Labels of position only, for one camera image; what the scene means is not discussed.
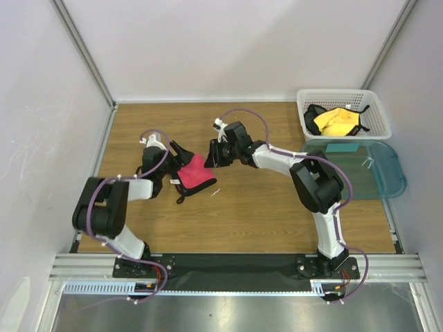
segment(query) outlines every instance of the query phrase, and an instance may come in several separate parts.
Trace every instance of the white plastic basket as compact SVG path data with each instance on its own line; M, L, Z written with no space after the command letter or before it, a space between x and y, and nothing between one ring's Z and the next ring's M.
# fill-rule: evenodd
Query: white plastic basket
M370 108L361 114L361 124L369 131L360 130L356 136L317 136L312 135L306 128L305 117L307 107L317 104L326 109L346 107L351 105L353 111L362 111L366 105ZM328 140L387 140L391 137L389 122L383 106L377 95L369 90L340 90L340 89L305 89L297 93L297 107L300 123L303 128L305 140L328 139Z

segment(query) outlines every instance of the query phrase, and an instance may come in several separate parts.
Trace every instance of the metal floor plate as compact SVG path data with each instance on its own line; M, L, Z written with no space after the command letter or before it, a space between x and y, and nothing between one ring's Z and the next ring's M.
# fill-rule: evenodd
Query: metal floor plate
M63 295L54 332L423 331L409 284L366 284L344 305L319 297L158 296L134 306Z

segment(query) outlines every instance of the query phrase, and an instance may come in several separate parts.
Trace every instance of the orange wire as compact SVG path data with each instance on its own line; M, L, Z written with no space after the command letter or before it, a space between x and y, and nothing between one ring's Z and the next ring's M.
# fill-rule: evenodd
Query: orange wire
M345 276L347 277L347 283L344 284L344 286L347 286L351 283L351 277L349 276L349 273L347 273L346 269L343 269L343 271L341 271L342 275L343 275L343 280L345 279Z
M160 280L161 280L161 273L160 273L160 270L159 270L159 268L158 268L157 266L153 266L152 268L155 270L155 272L156 272L156 274L157 274L157 284L159 284L159 282L160 282Z

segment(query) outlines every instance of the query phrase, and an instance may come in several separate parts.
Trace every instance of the yellow cloth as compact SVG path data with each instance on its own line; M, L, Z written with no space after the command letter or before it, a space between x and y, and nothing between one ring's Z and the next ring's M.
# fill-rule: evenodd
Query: yellow cloth
M323 136L346 136L359 125L360 113L336 108L324 112L314 119Z

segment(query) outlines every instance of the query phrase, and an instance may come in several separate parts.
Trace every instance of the black mount bracket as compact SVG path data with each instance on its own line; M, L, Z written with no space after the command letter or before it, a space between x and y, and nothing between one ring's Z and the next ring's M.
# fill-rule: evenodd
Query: black mount bracket
M342 272L346 270L351 279L360 278L356 258L348 257L336 270L319 256L300 255L296 260L298 279L337 279L342 280Z
M225 142L219 142L217 139L210 140L209 154L204 166L206 168L226 167L238 159L243 165L257 168L252 155L265 142L252 141L240 121L228 124L224 127L224 133L226 134Z
M172 255L153 255L151 254L150 261L159 263L165 267L168 272L168 277L174 273L175 258ZM114 262L114 270L112 277L125 279L156 279L156 272L151 265L135 263L123 258L116 258Z

